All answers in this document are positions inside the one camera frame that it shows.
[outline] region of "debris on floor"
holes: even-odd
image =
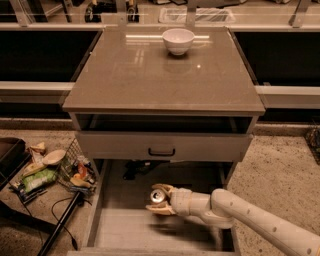
[[[305,139],[317,164],[320,165],[320,128],[312,128],[307,132]]]

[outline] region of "cabinet top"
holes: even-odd
[[[68,112],[203,112],[260,115],[264,107],[226,28],[193,28],[183,56],[166,28],[106,29],[63,106]]]

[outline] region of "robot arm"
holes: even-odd
[[[151,193],[155,214],[197,216],[207,225],[231,228],[234,218],[246,224],[289,256],[320,256],[320,237],[281,219],[235,194],[216,189],[211,195],[156,184]]]

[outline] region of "trash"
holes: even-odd
[[[96,175],[91,162],[82,154],[76,139],[61,162],[58,182],[70,192],[81,191],[90,195],[95,190]]]
[[[46,168],[42,171],[39,171],[33,175],[29,175],[22,179],[22,183],[24,184],[25,192],[29,193],[32,190],[42,187],[43,185],[50,184],[57,179],[57,171],[56,169]]]

